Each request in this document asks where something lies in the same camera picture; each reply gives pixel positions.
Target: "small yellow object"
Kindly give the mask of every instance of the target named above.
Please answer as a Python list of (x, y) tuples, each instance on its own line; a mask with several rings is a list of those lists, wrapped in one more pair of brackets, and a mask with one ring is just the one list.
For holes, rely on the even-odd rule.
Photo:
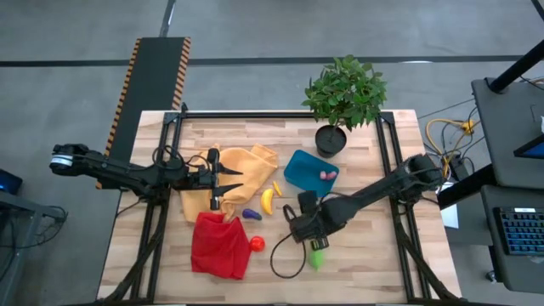
[(263, 195), (261, 195), (261, 206), (263, 207), (263, 210), (265, 213), (271, 215), (272, 214), (272, 197), (274, 196), (274, 190), (267, 189), (263, 192)]
[(465, 133), (465, 135), (470, 135), (474, 133), (474, 120), (469, 120), (468, 122), (463, 122), (461, 125), (461, 130)]
[(272, 184), (274, 185), (275, 192), (277, 192), (278, 196), (281, 196), (281, 190), (280, 190), (280, 186), (278, 186), (278, 183), (274, 181), (272, 182)]

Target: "red bag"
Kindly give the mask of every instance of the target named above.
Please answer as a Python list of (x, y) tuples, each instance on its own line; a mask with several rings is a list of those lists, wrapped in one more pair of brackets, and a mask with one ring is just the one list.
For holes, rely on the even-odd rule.
[(223, 223), (224, 214), (200, 212), (196, 218), (190, 261), (193, 272), (241, 280), (251, 249), (241, 221)]

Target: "red ball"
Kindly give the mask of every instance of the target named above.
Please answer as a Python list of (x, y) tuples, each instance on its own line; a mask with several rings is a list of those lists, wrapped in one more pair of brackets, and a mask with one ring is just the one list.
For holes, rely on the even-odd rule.
[(249, 246), (254, 252), (264, 250), (264, 239), (261, 236), (255, 236), (249, 241)]

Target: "black plant pot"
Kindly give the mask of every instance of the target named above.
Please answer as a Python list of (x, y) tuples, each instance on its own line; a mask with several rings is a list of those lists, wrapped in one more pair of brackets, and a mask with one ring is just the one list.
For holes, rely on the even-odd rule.
[(340, 152), (346, 146), (347, 140), (346, 133), (340, 127), (332, 125), (320, 127), (315, 133), (317, 153), (325, 158), (331, 158)]

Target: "white paper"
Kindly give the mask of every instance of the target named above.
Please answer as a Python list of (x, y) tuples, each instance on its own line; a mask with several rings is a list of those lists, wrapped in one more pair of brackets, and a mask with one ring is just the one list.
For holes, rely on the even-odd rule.
[[(453, 183), (445, 182), (442, 186), (442, 190), (446, 190), (453, 186)], [(457, 217), (457, 204), (453, 204), (452, 206), (442, 209), (440, 211), (440, 214), (442, 214), (442, 223), (444, 226), (447, 226), (452, 229), (459, 229), (459, 218)]]

